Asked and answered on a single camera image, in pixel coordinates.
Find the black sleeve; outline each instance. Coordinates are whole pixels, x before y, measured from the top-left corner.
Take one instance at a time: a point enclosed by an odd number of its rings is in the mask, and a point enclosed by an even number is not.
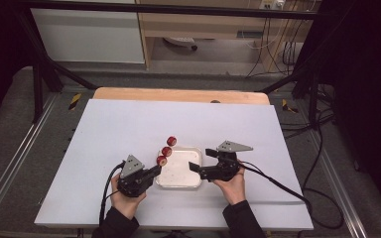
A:
[[[247,200],[228,205],[222,212],[232,238],[265,238]]]
[[[132,220],[111,207],[103,224],[92,232],[92,238],[129,238],[138,229],[135,217]]]

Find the human hand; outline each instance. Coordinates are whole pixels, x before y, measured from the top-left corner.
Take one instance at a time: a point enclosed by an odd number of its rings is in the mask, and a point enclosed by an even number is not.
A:
[[[119,181],[120,174],[117,174],[111,179],[112,191],[118,191],[117,182]],[[128,197],[122,192],[118,191],[110,196],[112,206],[120,213],[132,220],[135,216],[139,203],[147,196],[144,192],[138,197]]]
[[[213,183],[221,189],[225,199],[231,205],[246,200],[246,192],[244,186],[244,169],[240,167],[237,174],[229,181],[216,179]]]

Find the white table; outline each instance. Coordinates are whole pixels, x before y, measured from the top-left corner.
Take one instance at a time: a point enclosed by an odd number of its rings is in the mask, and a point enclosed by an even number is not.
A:
[[[204,149],[224,140],[251,146],[254,151],[237,153],[239,159],[301,193],[273,106],[91,99],[35,223],[97,226],[111,170],[130,154],[152,167],[171,135],[178,146],[200,148],[203,166],[217,163]],[[246,172],[245,178],[247,199],[264,229],[313,229],[301,201],[254,173]],[[225,206],[219,188],[206,180],[195,190],[166,190],[154,182],[136,217],[142,228],[222,229]]]

